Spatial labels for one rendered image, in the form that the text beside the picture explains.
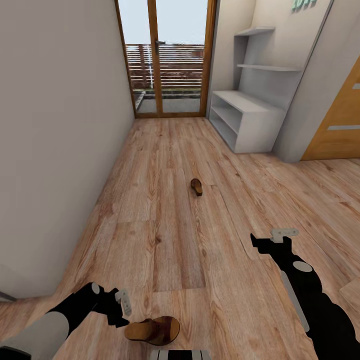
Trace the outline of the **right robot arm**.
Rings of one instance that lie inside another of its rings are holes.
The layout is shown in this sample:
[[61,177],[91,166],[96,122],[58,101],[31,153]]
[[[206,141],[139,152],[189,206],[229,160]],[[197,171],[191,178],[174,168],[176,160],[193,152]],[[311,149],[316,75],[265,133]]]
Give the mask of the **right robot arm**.
[[292,253],[297,228],[273,228],[271,238],[251,243],[260,254],[270,254],[281,269],[281,278],[302,327],[312,338],[318,360],[360,360],[360,343],[346,312],[322,292],[322,282],[314,268]]

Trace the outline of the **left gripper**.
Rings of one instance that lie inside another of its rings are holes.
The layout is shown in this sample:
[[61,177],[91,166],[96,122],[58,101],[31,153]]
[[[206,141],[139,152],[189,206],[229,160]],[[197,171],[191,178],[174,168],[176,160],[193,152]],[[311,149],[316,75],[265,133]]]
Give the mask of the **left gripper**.
[[109,301],[101,313],[107,315],[108,324],[110,326],[115,325],[117,328],[120,328],[130,324],[130,321],[123,318],[121,303],[119,304],[117,302],[114,295],[116,292],[119,292],[117,288],[114,288],[111,292],[108,292]]

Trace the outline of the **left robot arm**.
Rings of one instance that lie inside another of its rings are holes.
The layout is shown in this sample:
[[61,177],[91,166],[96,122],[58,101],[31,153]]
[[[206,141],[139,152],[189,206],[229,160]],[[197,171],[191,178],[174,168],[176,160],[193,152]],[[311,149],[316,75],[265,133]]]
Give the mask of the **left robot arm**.
[[88,282],[76,293],[71,292],[42,317],[0,342],[0,360],[53,360],[71,332],[91,312],[107,315],[108,324],[125,327],[132,306],[127,288],[105,292],[97,282]]

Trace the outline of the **sandal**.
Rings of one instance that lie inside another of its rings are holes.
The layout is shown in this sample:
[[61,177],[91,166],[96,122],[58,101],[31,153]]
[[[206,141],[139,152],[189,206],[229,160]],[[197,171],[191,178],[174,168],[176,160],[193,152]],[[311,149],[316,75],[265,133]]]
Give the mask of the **sandal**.
[[193,189],[195,189],[195,193],[198,197],[203,195],[202,183],[198,178],[193,178],[190,182],[190,185]]
[[165,346],[173,342],[180,332],[179,321],[172,316],[146,318],[126,326],[125,337],[130,341],[146,342],[154,346]]

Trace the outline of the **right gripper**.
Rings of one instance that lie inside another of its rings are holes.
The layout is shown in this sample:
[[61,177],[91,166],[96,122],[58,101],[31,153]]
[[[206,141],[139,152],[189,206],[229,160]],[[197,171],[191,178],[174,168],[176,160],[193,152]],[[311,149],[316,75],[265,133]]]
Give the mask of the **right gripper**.
[[274,260],[282,250],[292,251],[292,240],[288,237],[283,237],[281,243],[275,243],[270,238],[256,238],[252,233],[250,237],[252,246],[257,247],[260,254],[270,254]]

